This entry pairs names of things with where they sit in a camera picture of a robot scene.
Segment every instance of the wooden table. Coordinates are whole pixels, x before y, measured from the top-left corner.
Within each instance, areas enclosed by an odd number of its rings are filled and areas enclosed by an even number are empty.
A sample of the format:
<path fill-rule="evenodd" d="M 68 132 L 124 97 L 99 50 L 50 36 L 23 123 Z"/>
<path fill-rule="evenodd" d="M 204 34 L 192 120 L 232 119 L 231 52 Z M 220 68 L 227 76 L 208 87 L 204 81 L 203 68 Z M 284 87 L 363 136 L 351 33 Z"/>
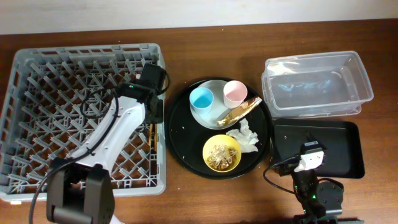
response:
<path fill-rule="evenodd" d="M 368 71 L 374 99 L 363 105 L 359 115 L 338 118 L 358 125 L 366 168 L 362 179 L 338 179 L 345 185 L 341 218 L 397 222 L 398 20 L 4 35 L 0 36 L 0 99 L 19 49 L 144 42 L 161 46 L 173 80 L 170 98 L 203 77 L 235 78 L 261 93 L 261 73 L 268 58 L 357 51 Z M 207 180 L 184 169 L 167 152 L 165 192 L 154 197 L 117 198 L 115 214 L 125 223 L 245 223 L 302 213 L 293 195 L 262 178 L 267 165 L 264 161 L 237 179 Z M 269 175 L 280 185 L 292 185 L 290 177 Z M 29 205 L 0 202 L 2 223 L 26 223 Z M 47 222 L 45 202 L 37 204 L 35 222 Z"/>

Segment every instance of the black tray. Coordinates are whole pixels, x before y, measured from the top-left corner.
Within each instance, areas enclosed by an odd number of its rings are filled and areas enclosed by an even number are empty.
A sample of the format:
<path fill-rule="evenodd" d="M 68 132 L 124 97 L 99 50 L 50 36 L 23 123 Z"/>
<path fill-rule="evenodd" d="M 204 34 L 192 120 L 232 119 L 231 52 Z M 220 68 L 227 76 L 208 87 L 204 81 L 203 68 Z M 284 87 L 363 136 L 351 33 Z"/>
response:
<path fill-rule="evenodd" d="M 357 125 L 347 121 L 277 119 L 272 137 L 272 160 L 279 162 L 300 151 L 307 132 L 328 149 L 317 171 L 322 177 L 359 179 L 365 175 Z"/>
<path fill-rule="evenodd" d="M 253 170 L 258 163 L 263 160 L 264 156 L 270 150 L 270 138 L 272 135 L 272 118 L 268 107 L 264 102 L 253 109 L 245 116 L 249 122 L 250 130 L 257 133 L 259 142 L 256 144 L 258 152 L 243 153 L 241 162 L 235 169 L 220 173 L 211 170 L 203 160 L 202 150 L 206 141 L 214 135 L 225 134 L 232 129 L 239 129 L 240 123 L 232 125 L 229 128 L 222 130 L 212 130 L 200 125 L 195 118 L 193 118 L 190 111 L 189 94 L 193 89 L 198 87 L 203 82 L 208 80 L 225 80 L 230 81 L 229 78 L 211 78 L 200 81 L 191 85 L 177 95 L 168 110 L 168 115 L 165 123 L 165 138 L 167 147 L 170 149 L 176 160 L 193 172 L 202 177 L 209 179 L 230 179 L 239 177 Z M 248 87 L 248 100 L 258 94 L 250 87 Z"/>

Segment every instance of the dish rack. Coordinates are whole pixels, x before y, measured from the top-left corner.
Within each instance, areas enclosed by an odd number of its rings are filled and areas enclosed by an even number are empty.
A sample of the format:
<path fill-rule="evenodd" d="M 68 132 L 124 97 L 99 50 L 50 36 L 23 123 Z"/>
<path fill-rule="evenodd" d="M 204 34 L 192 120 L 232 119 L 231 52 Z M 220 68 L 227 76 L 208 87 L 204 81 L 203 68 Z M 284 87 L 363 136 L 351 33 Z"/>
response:
<path fill-rule="evenodd" d="M 139 78 L 145 63 L 165 68 L 157 44 L 19 50 L 0 119 L 0 198 L 32 200 L 49 164 L 56 157 L 70 157 L 101 122 L 82 116 L 84 98 Z M 110 91 L 97 94 L 84 111 L 100 114 L 110 101 Z M 161 194 L 165 149 L 164 123 L 139 126 L 112 169 L 114 196 Z M 46 199 L 45 187 L 38 199 Z"/>

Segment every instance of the wall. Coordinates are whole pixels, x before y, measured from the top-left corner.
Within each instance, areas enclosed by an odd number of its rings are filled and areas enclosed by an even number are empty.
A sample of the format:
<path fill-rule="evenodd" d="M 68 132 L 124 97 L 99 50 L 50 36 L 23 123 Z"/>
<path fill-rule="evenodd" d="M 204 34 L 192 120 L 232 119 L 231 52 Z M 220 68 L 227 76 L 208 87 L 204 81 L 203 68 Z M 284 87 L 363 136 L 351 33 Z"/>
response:
<path fill-rule="evenodd" d="M 0 34 L 398 17 L 398 0 L 2 0 Z"/>

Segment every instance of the crumpled tissue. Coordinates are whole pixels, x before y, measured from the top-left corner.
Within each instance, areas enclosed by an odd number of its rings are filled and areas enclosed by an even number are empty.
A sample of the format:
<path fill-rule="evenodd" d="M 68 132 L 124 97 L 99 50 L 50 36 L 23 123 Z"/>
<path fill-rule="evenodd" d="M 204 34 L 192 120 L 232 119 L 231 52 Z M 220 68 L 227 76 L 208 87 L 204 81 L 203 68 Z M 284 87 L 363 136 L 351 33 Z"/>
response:
<path fill-rule="evenodd" d="M 230 130 L 226 133 L 226 135 L 235 138 L 235 140 L 239 143 L 239 146 L 241 147 L 242 153 L 258 152 L 259 150 L 255 146 L 255 144 L 259 141 L 259 139 L 257 138 L 257 134 L 253 133 L 249 129 L 249 122 L 246 118 L 241 120 L 240 123 L 240 131 L 238 129 Z"/>

